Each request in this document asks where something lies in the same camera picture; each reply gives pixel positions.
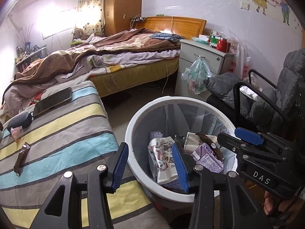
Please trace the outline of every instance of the phone screen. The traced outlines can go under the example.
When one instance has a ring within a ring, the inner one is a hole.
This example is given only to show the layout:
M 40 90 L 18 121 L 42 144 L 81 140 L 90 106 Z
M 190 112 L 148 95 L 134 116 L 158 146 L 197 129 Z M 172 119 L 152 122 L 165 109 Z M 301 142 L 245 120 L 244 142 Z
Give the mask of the phone screen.
M 41 114 L 43 111 L 47 111 L 53 107 L 57 107 L 59 105 L 69 102 L 72 98 L 71 94 L 72 89 L 71 87 L 68 87 L 37 102 L 35 104 L 33 117 Z

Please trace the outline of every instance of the wooden headboard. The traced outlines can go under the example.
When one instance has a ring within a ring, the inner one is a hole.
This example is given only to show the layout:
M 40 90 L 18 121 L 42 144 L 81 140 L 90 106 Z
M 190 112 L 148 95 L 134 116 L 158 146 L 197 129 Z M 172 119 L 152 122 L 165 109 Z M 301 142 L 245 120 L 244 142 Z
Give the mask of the wooden headboard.
M 178 16 L 155 16 L 147 17 L 145 22 L 135 23 L 135 28 L 145 27 L 155 32 L 174 33 L 186 39 L 198 37 L 203 34 L 206 20 L 178 17 Z

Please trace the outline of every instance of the blue gripper pad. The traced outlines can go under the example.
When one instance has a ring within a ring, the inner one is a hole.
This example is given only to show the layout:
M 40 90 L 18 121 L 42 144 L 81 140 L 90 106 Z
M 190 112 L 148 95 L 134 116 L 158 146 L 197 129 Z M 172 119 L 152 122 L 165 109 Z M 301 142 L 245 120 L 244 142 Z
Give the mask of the blue gripper pad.
M 240 138 L 243 141 L 246 141 L 252 145 L 262 145 L 264 140 L 260 137 L 259 134 L 246 130 L 244 128 L 238 127 L 235 129 L 234 134 L 236 137 Z
M 125 143 L 121 155 L 119 156 L 119 159 L 113 171 L 111 188 L 114 190 L 118 189 L 121 184 L 124 170 L 127 164 L 127 159 L 128 159 L 128 145 Z
M 188 173 L 186 171 L 185 165 L 181 158 L 181 155 L 178 151 L 176 143 L 172 146 L 172 154 L 173 154 L 173 162 L 175 163 L 175 167 L 177 170 L 177 174 L 180 181 L 181 188 L 184 189 L 186 193 L 189 192 L 189 180 L 188 180 Z

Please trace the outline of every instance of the silver screw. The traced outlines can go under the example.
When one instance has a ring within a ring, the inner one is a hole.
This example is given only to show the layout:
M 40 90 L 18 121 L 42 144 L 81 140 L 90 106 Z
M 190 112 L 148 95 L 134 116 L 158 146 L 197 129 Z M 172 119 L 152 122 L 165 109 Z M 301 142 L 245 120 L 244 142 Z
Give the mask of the silver screw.
M 229 175 L 229 177 L 232 177 L 232 178 L 237 176 L 236 172 L 234 172 L 234 171 L 229 171 L 228 175 Z
M 203 170 L 203 166 L 200 164 L 195 165 L 195 170 Z
M 72 172 L 71 172 L 71 171 L 67 171 L 67 172 L 64 173 L 63 176 L 64 176 L 65 178 L 69 178 L 69 177 L 72 176 Z
M 99 171 L 103 171 L 103 170 L 105 170 L 105 169 L 106 169 L 106 166 L 103 165 L 103 164 L 101 164 L 101 165 L 99 165 L 99 166 L 97 167 L 97 170 L 99 170 Z

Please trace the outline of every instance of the chair backrest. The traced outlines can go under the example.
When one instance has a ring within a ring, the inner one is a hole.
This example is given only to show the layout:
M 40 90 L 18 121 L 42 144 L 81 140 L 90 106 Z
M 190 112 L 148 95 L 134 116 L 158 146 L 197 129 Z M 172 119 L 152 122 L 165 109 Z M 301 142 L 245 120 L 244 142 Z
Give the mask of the chair backrest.
M 278 106 L 284 112 L 289 112 L 298 97 L 298 82 L 305 79 L 305 48 L 290 52 L 284 61 L 284 68 L 280 73 L 277 88 L 281 95 Z

